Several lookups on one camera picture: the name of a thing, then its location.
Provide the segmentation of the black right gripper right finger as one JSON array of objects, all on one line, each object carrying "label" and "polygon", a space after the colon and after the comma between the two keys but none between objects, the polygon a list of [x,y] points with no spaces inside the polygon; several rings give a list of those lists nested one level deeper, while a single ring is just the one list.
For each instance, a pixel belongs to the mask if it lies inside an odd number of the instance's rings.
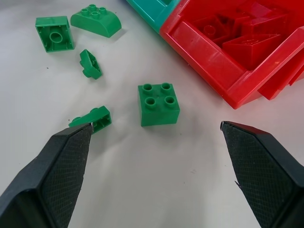
[{"label": "black right gripper right finger", "polygon": [[304,226],[304,167],[270,133],[222,121],[228,153],[251,210],[262,228]]}]

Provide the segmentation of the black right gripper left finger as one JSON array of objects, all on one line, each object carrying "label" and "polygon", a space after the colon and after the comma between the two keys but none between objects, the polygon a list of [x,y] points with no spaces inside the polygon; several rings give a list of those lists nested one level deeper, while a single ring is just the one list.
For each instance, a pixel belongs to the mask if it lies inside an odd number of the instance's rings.
[{"label": "black right gripper left finger", "polygon": [[2,228],[68,227],[82,188],[91,136],[87,123],[50,137],[1,195]]}]

